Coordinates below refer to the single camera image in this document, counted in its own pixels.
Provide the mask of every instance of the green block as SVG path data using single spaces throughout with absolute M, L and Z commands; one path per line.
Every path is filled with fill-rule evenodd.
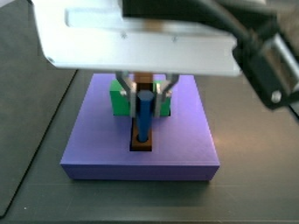
M 127 98 L 121 96 L 121 86 L 117 80 L 112 80 L 109 86 L 109 99 L 112 103 L 113 115 L 115 116 L 129 116 L 129 103 Z

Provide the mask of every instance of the metal gripper bracket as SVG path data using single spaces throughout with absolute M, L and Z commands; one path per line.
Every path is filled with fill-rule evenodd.
M 129 116 L 136 117 L 136 83 L 129 79 L 128 72 L 116 72 L 116 80 L 124 89 L 120 94 L 129 101 Z
M 160 116 L 161 104 L 164 103 L 167 95 L 171 93 L 169 91 L 179 79 L 179 74 L 168 73 L 165 75 L 165 80 L 161 83 L 155 84 L 153 117 Z

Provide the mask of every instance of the purple block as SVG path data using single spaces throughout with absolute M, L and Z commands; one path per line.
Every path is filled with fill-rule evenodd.
M 131 118 L 113 116 L 113 74 L 95 74 L 60 165 L 72 179 L 211 180 L 220 161 L 193 77 L 172 90 L 172 115 L 153 119 L 153 151 L 129 151 Z

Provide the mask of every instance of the brown slot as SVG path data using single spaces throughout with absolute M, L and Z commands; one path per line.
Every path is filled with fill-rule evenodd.
M 137 127 L 136 127 L 136 119 L 132 121 L 132 130 L 131 130 L 131 151 L 152 151 L 153 145 L 153 136 L 152 129 L 148 131 L 148 140 L 144 143 L 140 143 L 136 139 L 137 137 Z

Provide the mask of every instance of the gray surface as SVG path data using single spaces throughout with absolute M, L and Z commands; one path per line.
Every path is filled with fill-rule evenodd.
M 37 43 L 32 12 L 19 0 L 0 8 L 0 216 L 75 74 L 47 63 Z
M 79 72 L 5 221 L 299 222 L 299 126 L 244 77 L 197 78 L 221 162 L 209 183 L 69 180 L 59 162 L 89 77 Z

